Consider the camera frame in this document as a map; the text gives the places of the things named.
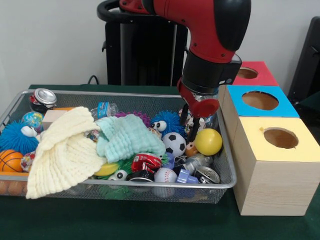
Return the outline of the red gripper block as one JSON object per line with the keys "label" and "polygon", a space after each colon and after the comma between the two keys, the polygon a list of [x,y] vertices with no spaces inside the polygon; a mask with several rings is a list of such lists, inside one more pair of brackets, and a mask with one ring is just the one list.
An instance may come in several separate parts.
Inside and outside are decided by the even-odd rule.
{"label": "red gripper block", "polygon": [[200,95],[189,90],[182,83],[182,78],[177,82],[177,89],[186,102],[181,111],[180,124],[185,125],[188,122],[189,110],[195,117],[193,118],[192,129],[188,135],[188,141],[193,142],[200,127],[200,118],[207,118],[214,115],[219,109],[220,104],[217,95]]}

